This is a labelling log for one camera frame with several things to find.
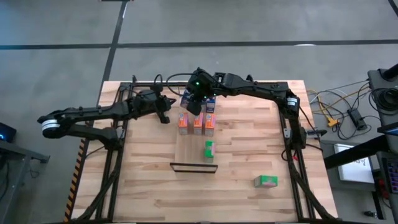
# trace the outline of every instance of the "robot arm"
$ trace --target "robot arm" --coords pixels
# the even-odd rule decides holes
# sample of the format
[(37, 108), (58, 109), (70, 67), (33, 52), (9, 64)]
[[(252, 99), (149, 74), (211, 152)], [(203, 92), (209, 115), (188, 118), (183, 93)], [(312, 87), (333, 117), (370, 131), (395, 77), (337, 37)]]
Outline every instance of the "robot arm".
[(58, 139), (68, 135), (90, 140), (98, 139), (106, 149), (118, 149), (119, 136), (114, 128), (98, 129), (76, 123), (99, 119), (124, 121), (157, 113), (160, 122), (167, 124), (170, 120), (164, 112), (171, 109), (174, 102), (175, 99), (162, 96), (159, 91), (142, 90), (136, 96), (113, 103), (111, 106), (57, 110), (41, 116), (37, 122), (42, 124), (42, 133), (46, 138)]
[(230, 73), (216, 73), (211, 76), (198, 68), (190, 77), (187, 90), (192, 94), (187, 110), (195, 115), (200, 113), (202, 100), (218, 95), (248, 95), (272, 100), (284, 118), (289, 120), (292, 130), (290, 148), (305, 148), (307, 134), (299, 119), (300, 98), (289, 89), (287, 82), (258, 83), (254, 82), (250, 75), (243, 80), (240, 76)]

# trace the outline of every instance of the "green box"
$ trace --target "green box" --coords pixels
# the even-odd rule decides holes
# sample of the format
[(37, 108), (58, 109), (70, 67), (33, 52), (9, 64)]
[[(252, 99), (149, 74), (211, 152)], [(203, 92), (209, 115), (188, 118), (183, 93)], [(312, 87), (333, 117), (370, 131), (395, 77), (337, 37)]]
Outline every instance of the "green box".
[(205, 144), (205, 162), (213, 162), (215, 153), (214, 141), (207, 140)]
[(254, 179), (255, 188), (271, 188), (278, 186), (278, 177), (260, 175)]

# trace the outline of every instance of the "gray floor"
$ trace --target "gray floor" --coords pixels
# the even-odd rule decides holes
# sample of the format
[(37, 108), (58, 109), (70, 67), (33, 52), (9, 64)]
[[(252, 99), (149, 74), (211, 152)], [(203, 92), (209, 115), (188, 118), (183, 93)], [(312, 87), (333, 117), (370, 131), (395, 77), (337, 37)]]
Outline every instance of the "gray floor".
[[(110, 43), (120, 5), (1, 0), (0, 45)], [(398, 39), (398, 17), (387, 0), (136, 0), (128, 4), (119, 42), (371, 39)], [(46, 166), (32, 165), (40, 177), (26, 178), (14, 223), (62, 220), (79, 139), (45, 139), (36, 119), (69, 106), (94, 106), (108, 52), (0, 51), (0, 122), (17, 128), (16, 144), (51, 155)], [(130, 80), (133, 74), (152, 80), (158, 73), (168, 76), (202, 67), (209, 72), (250, 73), (258, 80), (302, 79), (307, 88), (322, 90), (365, 80), (368, 70), (397, 63), (397, 52), (398, 45), (119, 49), (110, 80)], [(360, 112), (377, 115), (365, 99)], [(326, 128), (324, 117), (315, 116), (315, 121)], [(376, 119), (366, 122), (378, 125)], [(352, 131), (346, 122), (344, 132)], [(350, 141), (376, 135), (372, 130)], [(337, 137), (328, 133), (324, 139)], [(344, 220), (393, 223), (388, 208), (388, 221), (361, 214), (374, 210), (370, 193), (363, 197), (361, 192), (333, 189), (333, 195)]]

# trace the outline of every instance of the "black rectangle outline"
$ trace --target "black rectangle outline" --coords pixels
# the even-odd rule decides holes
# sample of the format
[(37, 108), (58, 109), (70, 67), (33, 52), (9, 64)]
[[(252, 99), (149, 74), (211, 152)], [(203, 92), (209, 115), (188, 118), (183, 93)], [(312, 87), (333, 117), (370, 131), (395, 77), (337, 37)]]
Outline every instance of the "black rectangle outline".
[[(213, 167), (216, 169), (214, 171), (180, 170), (180, 169), (174, 169), (174, 166)], [(174, 172), (190, 172), (190, 173), (202, 173), (202, 174), (215, 174), (216, 171), (218, 170), (218, 165), (216, 165), (216, 164), (194, 164), (194, 163), (171, 162), (170, 167), (174, 170)]]

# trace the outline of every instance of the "metal stand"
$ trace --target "metal stand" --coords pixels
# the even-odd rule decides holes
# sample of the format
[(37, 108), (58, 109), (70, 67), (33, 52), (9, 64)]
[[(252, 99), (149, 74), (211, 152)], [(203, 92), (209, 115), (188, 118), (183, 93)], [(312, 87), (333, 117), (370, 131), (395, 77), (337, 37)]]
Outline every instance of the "metal stand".
[(48, 163), (50, 156), (24, 149), (17, 145), (0, 141), (0, 168), (7, 169), (8, 188), (0, 201), (0, 223), (11, 223), (11, 214), (15, 205), (19, 188), (21, 187), (31, 159), (40, 163)]

